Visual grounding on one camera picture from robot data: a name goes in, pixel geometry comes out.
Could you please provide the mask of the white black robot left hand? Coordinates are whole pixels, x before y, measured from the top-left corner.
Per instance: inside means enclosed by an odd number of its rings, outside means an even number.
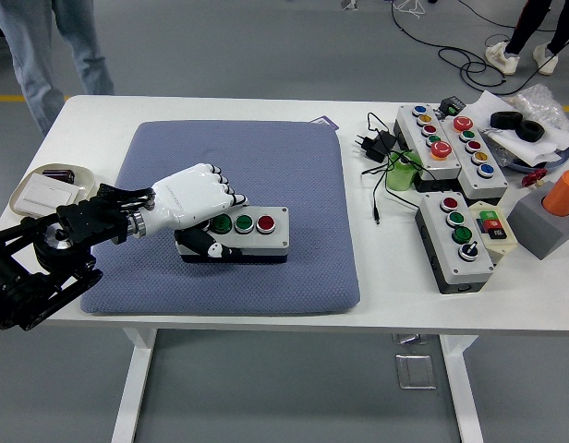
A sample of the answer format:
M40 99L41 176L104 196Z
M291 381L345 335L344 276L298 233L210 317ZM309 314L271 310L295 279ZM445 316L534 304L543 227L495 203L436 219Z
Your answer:
M200 227L233 207L248 204L245 195L230 187L220 168L198 163L165 177L151 189L153 207L139 210L139 236L172 229L179 245L202 257L242 257L239 249L219 243Z

